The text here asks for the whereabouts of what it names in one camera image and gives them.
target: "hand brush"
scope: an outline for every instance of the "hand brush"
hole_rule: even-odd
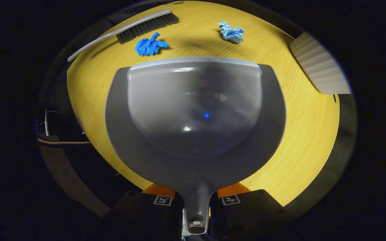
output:
[[[113,37],[114,35],[117,36],[119,43],[123,44],[127,41],[133,40],[135,37],[138,37],[144,33],[151,32],[155,29],[167,26],[172,23],[178,23],[178,21],[179,18],[175,16],[175,14],[173,14],[170,9],[155,12],[91,41],[90,43],[86,44],[81,49],[78,49],[75,53],[73,53],[68,58],[68,62],[77,58],[85,50],[91,48],[92,46],[95,46],[96,44],[108,38]]]

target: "brush bristles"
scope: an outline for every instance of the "brush bristles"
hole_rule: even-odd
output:
[[[124,44],[130,40],[133,40],[136,37],[141,36],[144,33],[151,32],[158,28],[170,25],[172,23],[178,23],[179,18],[175,14],[170,13],[157,18],[150,19],[144,23],[138,24],[130,29],[127,29],[124,32],[121,32],[117,35],[119,43]]]

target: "crumpled tissue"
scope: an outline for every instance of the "crumpled tissue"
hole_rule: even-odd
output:
[[[225,40],[230,40],[235,43],[240,43],[244,41],[242,39],[242,34],[244,34],[244,30],[240,27],[237,26],[234,28],[230,28],[230,24],[223,21],[220,21],[217,24],[220,25],[220,33],[222,33],[222,38],[224,38]]]
[[[169,47],[169,44],[163,42],[163,41],[156,41],[156,38],[160,34],[158,32],[155,32],[151,39],[143,38],[142,40],[139,40],[136,44],[135,50],[138,53],[139,56],[145,55],[154,55],[156,53],[159,53],[160,48],[167,48]]]

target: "gray dustpan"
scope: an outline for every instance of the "gray dustpan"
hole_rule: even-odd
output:
[[[187,231],[205,233],[211,195],[259,170],[285,128],[272,67],[229,58],[150,61],[117,70],[109,140],[134,172],[177,191]]]

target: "wooden table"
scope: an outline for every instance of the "wooden table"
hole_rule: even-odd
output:
[[[265,189],[285,206],[316,177],[326,162],[339,124],[339,101],[319,93],[291,54],[288,34],[246,12],[215,3],[186,1],[149,9],[112,28],[163,9],[171,9],[180,22],[155,32],[170,45],[153,56],[138,56],[135,45],[149,32],[123,45],[116,37],[82,53],[68,70],[67,84],[72,108],[84,133],[98,152],[120,174],[145,189],[151,182],[131,171],[112,149],[104,126],[104,105],[117,69],[158,59],[216,56],[255,61],[274,68],[282,85],[287,123],[282,142],[259,171],[241,183],[251,190]],[[222,39],[217,23],[245,29],[244,42]]]

